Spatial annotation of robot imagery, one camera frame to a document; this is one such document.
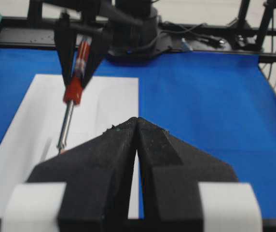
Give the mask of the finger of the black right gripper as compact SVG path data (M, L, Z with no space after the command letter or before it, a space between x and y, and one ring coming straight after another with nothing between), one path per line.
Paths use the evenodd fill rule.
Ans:
M88 85L93 77L94 72L105 58L109 50L109 31L104 28L99 35L92 37L92 42L89 50L89 55L84 71L84 77L81 80L82 88Z
M77 38L77 34L69 26L69 14L62 12L55 24L54 41L65 86L71 82L73 56Z

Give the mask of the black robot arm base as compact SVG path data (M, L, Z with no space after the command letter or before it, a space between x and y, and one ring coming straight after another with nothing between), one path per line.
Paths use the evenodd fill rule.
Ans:
M181 50L181 36L160 26L161 17L152 0L116 0L115 7L142 21L142 26L113 24L113 39L107 54L112 62L138 62Z

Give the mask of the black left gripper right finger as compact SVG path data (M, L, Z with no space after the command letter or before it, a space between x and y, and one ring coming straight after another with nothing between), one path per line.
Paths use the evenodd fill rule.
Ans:
M138 157L144 217L202 221L199 182L238 182L226 162L138 118Z

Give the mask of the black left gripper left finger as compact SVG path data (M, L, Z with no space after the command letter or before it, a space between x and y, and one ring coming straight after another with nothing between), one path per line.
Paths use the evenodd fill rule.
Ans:
M127 220L137 150L137 118L34 167L29 183L66 183L62 232L120 232Z

